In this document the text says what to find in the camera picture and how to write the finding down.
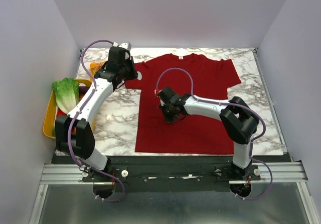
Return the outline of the red t-shirt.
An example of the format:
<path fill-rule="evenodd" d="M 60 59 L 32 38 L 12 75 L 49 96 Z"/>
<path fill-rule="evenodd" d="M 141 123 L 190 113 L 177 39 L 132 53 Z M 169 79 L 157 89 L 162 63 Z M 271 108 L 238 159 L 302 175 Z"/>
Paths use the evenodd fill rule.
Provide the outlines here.
<path fill-rule="evenodd" d="M 166 54 L 135 64 L 142 80 L 131 80 L 127 89 L 141 91 L 136 152 L 178 154 L 233 154 L 233 141 L 223 124 L 198 115 L 166 123 L 159 109 L 155 89 L 170 87 L 175 93 L 193 93 L 204 98 L 225 100 L 228 89 L 241 83 L 231 59 L 211 60 L 204 55 L 179 57 Z"/>

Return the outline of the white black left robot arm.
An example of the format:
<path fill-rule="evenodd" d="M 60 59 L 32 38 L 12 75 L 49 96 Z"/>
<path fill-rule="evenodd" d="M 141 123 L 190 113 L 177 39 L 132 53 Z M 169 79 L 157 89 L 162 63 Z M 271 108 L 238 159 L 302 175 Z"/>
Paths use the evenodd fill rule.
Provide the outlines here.
<path fill-rule="evenodd" d="M 106 181 L 111 176 L 109 160 L 95 148 L 93 121 L 106 99 L 138 73 L 130 54 L 131 44 L 113 44 L 108 60 L 95 73 L 93 82 L 80 102 L 65 116 L 55 120 L 56 149 L 75 155 L 76 163 L 94 168 L 94 176 Z"/>

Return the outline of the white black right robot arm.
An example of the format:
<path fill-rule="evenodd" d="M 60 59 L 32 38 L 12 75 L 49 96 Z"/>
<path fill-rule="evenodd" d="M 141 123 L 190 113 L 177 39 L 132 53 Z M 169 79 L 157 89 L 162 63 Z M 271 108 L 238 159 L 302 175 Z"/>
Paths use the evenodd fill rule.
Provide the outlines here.
<path fill-rule="evenodd" d="M 180 115 L 198 115 L 221 121 L 234 144 L 231 175 L 241 180 L 249 174 L 253 136 L 257 131 L 259 118 L 243 99 L 234 97 L 231 100 L 215 100 L 190 93 L 180 96 L 170 87 L 157 91 L 156 95 L 160 99 L 159 108 L 167 123 L 177 120 Z"/>

